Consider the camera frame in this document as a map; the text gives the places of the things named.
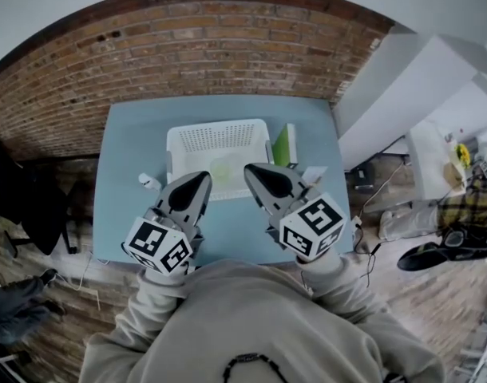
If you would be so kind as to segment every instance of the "white basket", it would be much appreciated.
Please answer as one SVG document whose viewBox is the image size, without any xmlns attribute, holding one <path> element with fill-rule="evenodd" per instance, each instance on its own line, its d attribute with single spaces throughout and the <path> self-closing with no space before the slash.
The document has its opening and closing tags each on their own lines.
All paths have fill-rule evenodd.
<svg viewBox="0 0 487 383">
<path fill-rule="evenodd" d="M 250 196 L 244 166 L 274 163 L 267 125 L 261 119 L 171 128 L 167 133 L 167 151 L 168 183 L 188 173 L 210 172 L 211 201 Z"/>
</svg>

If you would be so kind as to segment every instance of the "gray sleeve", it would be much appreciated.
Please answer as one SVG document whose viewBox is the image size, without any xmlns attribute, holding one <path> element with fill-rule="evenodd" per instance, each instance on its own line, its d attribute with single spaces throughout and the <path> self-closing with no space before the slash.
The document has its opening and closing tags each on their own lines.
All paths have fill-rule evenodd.
<svg viewBox="0 0 487 383">
<path fill-rule="evenodd" d="M 390 313 L 390 309 L 356 275 L 346 257 L 333 248 L 312 263 L 299 264 L 313 300 L 355 324 L 376 342 L 384 367 L 409 383 L 441 383 L 441 360 Z"/>
<path fill-rule="evenodd" d="M 165 277 L 147 270 L 137 278 L 139 290 L 130 297 L 125 311 L 116 316 L 116 329 L 89 339 L 79 383 L 132 380 L 132 375 L 140 372 L 137 363 L 171 318 L 178 298 L 183 298 L 184 277 Z"/>
</svg>

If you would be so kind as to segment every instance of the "black drawstring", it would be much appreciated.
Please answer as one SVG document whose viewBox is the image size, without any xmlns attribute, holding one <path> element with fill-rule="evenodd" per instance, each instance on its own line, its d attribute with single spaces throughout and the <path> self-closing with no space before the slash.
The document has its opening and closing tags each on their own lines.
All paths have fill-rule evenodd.
<svg viewBox="0 0 487 383">
<path fill-rule="evenodd" d="M 277 365 L 277 363 L 273 362 L 264 354 L 258 354 L 258 353 L 240 354 L 237 357 L 233 358 L 226 366 L 226 369 L 224 370 L 224 374 L 222 375 L 224 378 L 224 383 L 228 383 L 229 377 L 231 375 L 231 369 L 234 365 L 236 365 L 237 363 L 249 363 L 250 361 L 257 361 L 257 360 L 262 360 L 265 363 L 267 363 L 270 366 L 270 368 L 275 372 L 275 374 L 277 374 L 279 379 L 281 379 L 282 383 L 288 383 L 287 380 L 284 378 L 283 374 L 279 371 L 279 366 Z"/>
</svg>

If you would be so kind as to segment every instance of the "white cup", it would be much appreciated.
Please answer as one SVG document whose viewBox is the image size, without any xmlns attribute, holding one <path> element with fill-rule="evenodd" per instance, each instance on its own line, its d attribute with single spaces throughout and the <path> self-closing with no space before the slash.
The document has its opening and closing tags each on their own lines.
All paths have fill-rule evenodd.
<svg viewBox="0 0 487 383">
<path fill-rule="evenodd" d="M 148 176 L 146 173 L 141 173 L 139 175 L 139 183 L 149 190 L 154 190 L 159 193 L 162 191 L 162 184 L 154 177 Z"/>
</svg>

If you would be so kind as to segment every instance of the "yellow plaid shirt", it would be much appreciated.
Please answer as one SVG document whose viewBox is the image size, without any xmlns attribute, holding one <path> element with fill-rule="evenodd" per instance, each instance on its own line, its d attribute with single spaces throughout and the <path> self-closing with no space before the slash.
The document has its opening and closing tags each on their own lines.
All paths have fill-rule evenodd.
<svg viewBox="0 0 487 383">
<path fill-rule="evenodd" d="M 484 180 L 475 179 L 464 195 L 448 197 L 439 203 L 439 227 L 455 223 L 487 227 L 487 187 Z"/>
</svg>

